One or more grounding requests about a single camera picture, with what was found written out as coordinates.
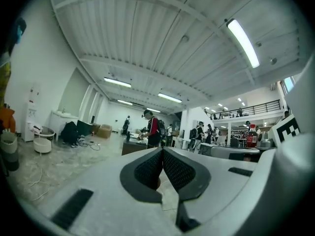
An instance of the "fluorescent light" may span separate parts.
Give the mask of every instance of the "fluorescent light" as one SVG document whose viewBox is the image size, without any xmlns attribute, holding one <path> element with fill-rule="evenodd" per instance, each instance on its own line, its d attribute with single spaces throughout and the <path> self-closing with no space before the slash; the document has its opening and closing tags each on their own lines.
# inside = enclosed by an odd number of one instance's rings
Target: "fluorescent light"
<svg viewBox="0 0 315 236">
<path fill-rule="evenodd" d="M 241 25 L 237 22 L 237 20 L 232 19 L 229 23 L 227 23 L 227 27 L 231 30 L 231 32 L 234 34 L 234 36 L 237 38 L 237 40 L 240 42 L 241 46 L 243 47 L 248 59 L 250 60 L 250 63 L 253 68 L 256 68 L 259 66 L 259 61 L 257 58 L 257 55 L 255 53 L 255 50 L 248 39 L 246 33 L 244 32 Z"/>
<path fill-rule="evenodd" d="M 131 84 L 129 84 L 129 83 L 125 83 L 125 82 L 121 82 L 121 81 L 116 81 L 116 80 L 113 80 L 113 79 L 104 78 L 104 81 L 110 82 L 110 83 L 114 83 L 114 84 L 118 84 L 118 85 L 120 85 L 120 86 L 124 86 L 124 87 L 127 87 L 127 88 L 130 88 L 130 87 L 131 87 Z"/>
<path fill-rule="evenodd" d="M 177 103 L 181 103 L 181 102 L 182 102 L 182 101 L 179 100 L 179 99 L 173 98 L 173 97 L 168 96 L 168 95 L 163 94 L 163 93 L 159 93 L 158 96 L 159 96 L 159 97 L 162 97 L 162 98 L 165 98 L 165 99 L 168 99 L 168 100 L 175 101 L 175 102 L 177 102 Z"/>
<path fill-rule="evenodd" d="M 127 104 L 127 105 L 132 105 L 132 103 L 126 102 L 126 101 L 123 101 L 123 100 L 117 100 L 117 101 L 119 101 L 119 102 L 121 102 L 121 103 L 124 103 L 124 104 Z"/>
<path fill-rule="evenodd" d="M 151 110 L 151 111 L 153 111 L 153 112 L 161 113 L 161 111 L 155 110 L 155 109 L 152 109 L 152 108 L 147 108 L 147 110 Z"/>
</svg>

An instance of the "bottle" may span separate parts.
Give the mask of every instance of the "bottle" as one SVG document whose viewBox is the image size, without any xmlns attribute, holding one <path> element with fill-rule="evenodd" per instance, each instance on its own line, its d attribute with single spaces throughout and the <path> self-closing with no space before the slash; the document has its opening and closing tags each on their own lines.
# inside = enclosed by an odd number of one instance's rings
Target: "bottle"
<svg viewBox="0 0 315 236">
<path fill-rule="evenodd" d="M 254 148 L 257 144 L 257 133 L 255 130 L 255 124 L 250 125 L 250 131 L 247 136 L 247 147 Z"/>
</svg>

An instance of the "marble floor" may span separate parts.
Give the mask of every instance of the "marble floor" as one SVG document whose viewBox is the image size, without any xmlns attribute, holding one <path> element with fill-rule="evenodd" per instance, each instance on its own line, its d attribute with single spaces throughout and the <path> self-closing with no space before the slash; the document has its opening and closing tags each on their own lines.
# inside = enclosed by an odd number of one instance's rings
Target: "marble floor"
<svg viewBox="0 0 315 236">
<path fill-rule="evenodd" d="M 76 148 L 64 145 L 59 140 L 54 142 L 52 151 L 47 154 L 37 153 L 32 142 L 25 143 L 19 139 L 20 167 L 9 173 L 8 183 L 17 197 L 36 207 L 94 163 L 120 157 L 125 138 L 116 133 L 112 133 L 109 139 L 87 136 L 85 142 L 91 146 Z M 157 191 L 162 194 L 163 213 L 175 222 L 178 194 L 164 171 L 160 179 L 161 185 Z"/>
</svg>

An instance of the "dark slot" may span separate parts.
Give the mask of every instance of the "dark slot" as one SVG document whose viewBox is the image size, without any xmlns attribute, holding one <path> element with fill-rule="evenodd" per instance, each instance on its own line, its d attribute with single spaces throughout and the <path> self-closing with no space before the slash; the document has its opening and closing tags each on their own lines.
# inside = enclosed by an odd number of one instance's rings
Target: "dark slot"
<svg viewBox="0 0 315 236">
<path fill-rule="evenodd" d="M 240 169 L 240 168 L 236 168 L 236 167 L 232 167 L 232 168 L 228 169 L 228 171 L 236 173 L 236 174 L 240 174 L 243 176 L 247 176 L 247 177 L 250 177 L 252 175 L 252 171 L 244 170 L 244 169 Z"/>
<path fill-rule="evenodd" d="M 52 222 L 61 228 L 68 230 L 76 217 L 91 198 L 93 191 L 81 189 L 65 202 L 65 204 L 52 217 Z"/>
</svg>

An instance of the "black railing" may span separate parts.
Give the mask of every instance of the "black railing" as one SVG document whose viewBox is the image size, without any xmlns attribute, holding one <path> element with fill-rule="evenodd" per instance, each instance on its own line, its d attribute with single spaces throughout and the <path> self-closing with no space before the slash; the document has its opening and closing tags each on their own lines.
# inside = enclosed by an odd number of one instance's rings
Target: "black railing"
<svg viewBox="0 0 315 236">
<path fill-rule="evenodd" d="M 275 110 L 280 110 L 280 100 L 270 101 L 264 104 L 255 105 L 252 107 L 246 108 L 239 108 L 230 111 L 223 111 L 219 113 L 207 113 L 207 115 L 212 120 L 217 119 L 226 119 L 226 118 L 236 118 L 236 117 L 243 117 L 243 116 L 253 116 L 261 113 L 267 113 Z"/>
</svg>

